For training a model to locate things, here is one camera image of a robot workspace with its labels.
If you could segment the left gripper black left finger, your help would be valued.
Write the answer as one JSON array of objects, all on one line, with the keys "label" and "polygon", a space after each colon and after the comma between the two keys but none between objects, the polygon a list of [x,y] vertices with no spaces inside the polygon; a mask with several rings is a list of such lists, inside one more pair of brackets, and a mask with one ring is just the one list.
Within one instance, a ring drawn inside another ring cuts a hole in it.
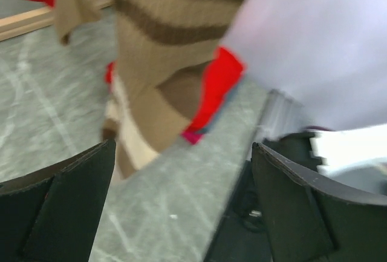
[{"label": "left gripper black left finger", "polygon": [[1,183],[1,261],[88,261],[115,141]]}]

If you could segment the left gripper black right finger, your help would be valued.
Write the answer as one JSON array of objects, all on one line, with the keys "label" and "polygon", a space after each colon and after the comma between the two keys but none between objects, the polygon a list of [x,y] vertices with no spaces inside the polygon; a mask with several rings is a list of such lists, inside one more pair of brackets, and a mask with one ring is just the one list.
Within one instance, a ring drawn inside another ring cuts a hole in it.
[{"label": "left gripper black right finger", "polygon": [[336,182],[252,145],[273,261],[386,261],[386,196]]}]

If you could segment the brown sock pair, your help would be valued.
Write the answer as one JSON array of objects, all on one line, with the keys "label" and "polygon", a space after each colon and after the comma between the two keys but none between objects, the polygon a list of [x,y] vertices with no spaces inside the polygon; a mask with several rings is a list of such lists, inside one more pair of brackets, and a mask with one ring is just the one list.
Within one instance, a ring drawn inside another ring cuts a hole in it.
[{"label": "brown sock pair", "polygon": [[128,178],[188,131],[200,130],[239,78],[214,70],[218,44],[244,0],[112,0],[117,58],[103,139],[116,142],[115,167]]}]

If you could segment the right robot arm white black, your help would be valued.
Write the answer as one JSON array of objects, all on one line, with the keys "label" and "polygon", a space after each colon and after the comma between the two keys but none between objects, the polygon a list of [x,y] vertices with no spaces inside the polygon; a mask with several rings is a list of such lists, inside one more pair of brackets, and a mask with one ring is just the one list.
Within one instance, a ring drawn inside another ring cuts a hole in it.
[{"label": "right robot arm white black", "polygon": [[265,139],[264,144],[339,183],[386,195],[386,125],[346,131],[306,130]]}]

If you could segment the red folded towel stack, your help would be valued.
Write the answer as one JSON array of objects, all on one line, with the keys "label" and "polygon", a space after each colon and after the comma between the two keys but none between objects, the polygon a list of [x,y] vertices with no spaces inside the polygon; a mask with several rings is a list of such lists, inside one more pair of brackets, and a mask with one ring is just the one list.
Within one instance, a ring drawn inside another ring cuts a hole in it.
[{"label": "red folded towel stack", "polygon": [[181,133],[207,127],[244,70],[233,53],[213,41],[123,44],[112,72],[116,115],[106,118],[102,137],[126,146],[144,141],[160,152]]}]

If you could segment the wooden clothes rack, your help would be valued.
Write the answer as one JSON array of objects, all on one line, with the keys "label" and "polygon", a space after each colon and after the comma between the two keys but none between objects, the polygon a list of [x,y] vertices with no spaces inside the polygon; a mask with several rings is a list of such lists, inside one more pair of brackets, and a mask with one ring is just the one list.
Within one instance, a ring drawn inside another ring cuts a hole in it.
[{"label": "wooden clothes rack", "polygon": [[[111,0],[89,0],[96,9],[107,8]],[[17,15],[1,18],[1,41],[53,25],[54,14],[49,7],[41,7]]]}]

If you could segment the aluminium frame rail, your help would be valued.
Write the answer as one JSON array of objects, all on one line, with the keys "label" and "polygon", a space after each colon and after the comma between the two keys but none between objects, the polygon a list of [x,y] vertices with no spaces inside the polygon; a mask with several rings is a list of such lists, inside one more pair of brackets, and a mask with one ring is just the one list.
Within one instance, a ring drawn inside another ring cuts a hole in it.
[{"label": "aluminium frame rail", "polygon": [[303,106],[294,99],[272,90],[266,99],[253,141],[276,140],[298,132],[307,125],[308,117]]}]

